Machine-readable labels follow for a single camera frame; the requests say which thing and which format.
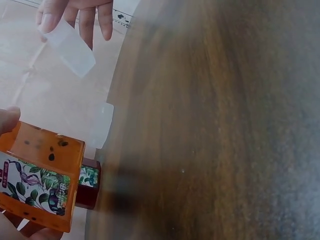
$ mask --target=packaging label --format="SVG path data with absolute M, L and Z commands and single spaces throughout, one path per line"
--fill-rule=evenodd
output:
M 91 188 L 98 187 L 99 170 L 90 166 L 81 166 L 79 184 Z
M 64 216 L 70 178 L 0 152 L 0 193 Z

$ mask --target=finger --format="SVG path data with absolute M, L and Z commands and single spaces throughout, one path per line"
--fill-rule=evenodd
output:
M 0 213 L 0 239 L 25 240 L 17 228 L 2 213 Z
M 0 135 L 12 131 L 18 124 L 20 115 L 18 107 L 10 107 L 7 110 L 0 109 Z
M 45 1 L 42 1 L 38 10 L 36 11 L 35 14 L 35 23 L 39 26 L 41 24 L 42 21 L 42 17 L 44 15 L 44 3 Z
M 56 231 L 49 228 L 41 229 L 40 231 L 33 234 L 29 239 L 30 240 L 60 240 L 64 233 Z
M 30 238 L 33 234 L 37 233 L 38 231 L 44 229 L 44 226 L 41 226 L 37 223 L 29 221 L 21 230 L 20 233 L 25 236 L 26 238 Z
M 12 225 L 17 228 L 19 227 L 20 223 L 22 222 L 23 218 L 20 216 L 16 216 L 11 212 L 5 211 L 4 214 L 6 218 L 12 223 Z
M 69 0 L 44 0 L 43 1 L 43 16 L 39 26 L 40 32 L 43 34 L 50 33 L 56 28 Z
M 47 42 L 47 39 L 40 32 L 38 32 L 37 34 L 38 34 L 39 38 L 41 39 L 41 42 L 43 42 L 43 43 Z
M 80 36 L 91 49 L 93 48 L 95 17 L 96 17 L 95 7 L 80 10 L 80 16 L 79 16 Z
M 78 9 L 72 6 L 67 6 L 64 11 L 64 19 L 67 21 L 68 24 L 70 24 L 73 28 L 75 28 L 76 25 L 76 19 L 78 15 Z
M 106 41 L 111 39 L 113 31 L 112 8 L 113 2 L 98 6 L 98 21 L 103 38 Z

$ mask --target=hand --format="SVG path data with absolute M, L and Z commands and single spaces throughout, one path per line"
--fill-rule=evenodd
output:
M 7 110 L 0 109 L 0 136 L 1 134 L 12 131 L 20 118 L 20 109 L 10 107 Z M 60 240 L 63 233 L 49 228 L 44 228 L 33 222 L 19 232 L 17 227 L 23 220 L 22 217 L 15 216 L 9 212 L 2 214 L 0 209 L 0 239 L 6 240 Z
M 75 27 L 77 14 L 80 12 L 80 36 L 92 49 L 96 9 L 102 35 L 108 41 L 113 30 L 113 0 L 43 0 L 36 15 L 36 23 L 43 33 L 49 33 L 55 29 L 64 14 L 64 19 Z

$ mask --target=orange package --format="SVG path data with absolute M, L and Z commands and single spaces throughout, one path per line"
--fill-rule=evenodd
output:
M 85 143 L 24 122 L 0 137 L 0 207 L 70 232 Z

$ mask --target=wooden surface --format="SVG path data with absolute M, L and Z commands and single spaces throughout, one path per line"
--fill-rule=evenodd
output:
M 87 239 L 319 239 L 319 9 L 141 0 Z

